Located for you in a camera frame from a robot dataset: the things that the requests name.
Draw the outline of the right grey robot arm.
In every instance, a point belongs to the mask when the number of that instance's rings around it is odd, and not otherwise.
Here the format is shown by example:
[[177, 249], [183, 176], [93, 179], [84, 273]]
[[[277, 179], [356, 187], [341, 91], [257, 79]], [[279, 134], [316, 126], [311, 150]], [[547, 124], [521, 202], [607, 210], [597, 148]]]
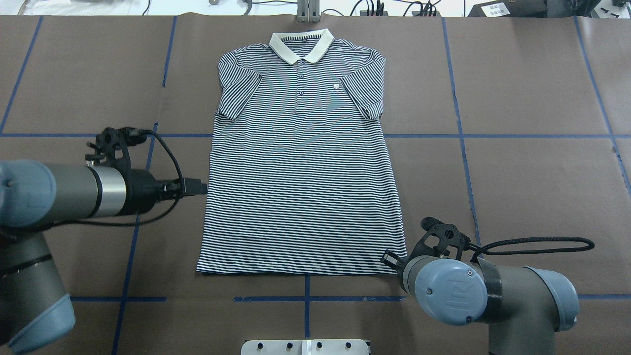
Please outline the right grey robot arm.
[[556, 353], [555, 334], [572, 329], [580, 312], [574, 285], [559, 272], [496, 265], [487, 256], [589, 251], [593, 241], [541, 236], [478, 246], [432, 216], [421, 227], [409, 256], [387, 250], [381, 261], [426, 314], [451, 326], [487, 325], [490, 355]]

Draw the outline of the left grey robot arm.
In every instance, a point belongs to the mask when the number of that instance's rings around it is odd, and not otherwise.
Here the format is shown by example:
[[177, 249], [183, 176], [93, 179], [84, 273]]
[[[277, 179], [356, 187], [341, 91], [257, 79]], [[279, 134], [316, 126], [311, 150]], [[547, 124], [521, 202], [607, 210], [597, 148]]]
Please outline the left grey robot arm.
[[[149, 136], [162, 146], [176, 179], [134, 169], [129, 148]], [[38, 160], [1, 162], [1, 345], [14, 355], [43, 348], [76, 324], [44, 232], [63, 225], [100, 225], [103, 218], [145, 214], [158, 203], [176, 205], [205, 195], [207, 185], [186, 178], [171, 149], [152, 130], [105, 128], [88, 146], [86, 165]]]

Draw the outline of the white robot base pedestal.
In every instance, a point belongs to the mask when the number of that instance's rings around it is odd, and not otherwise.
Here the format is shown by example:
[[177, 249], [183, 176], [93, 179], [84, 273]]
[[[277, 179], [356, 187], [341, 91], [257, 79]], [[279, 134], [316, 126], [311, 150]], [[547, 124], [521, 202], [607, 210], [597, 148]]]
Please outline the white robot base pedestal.
[[370, 355], [363, 339], [289, 339], [244, 342], [242, 355]]

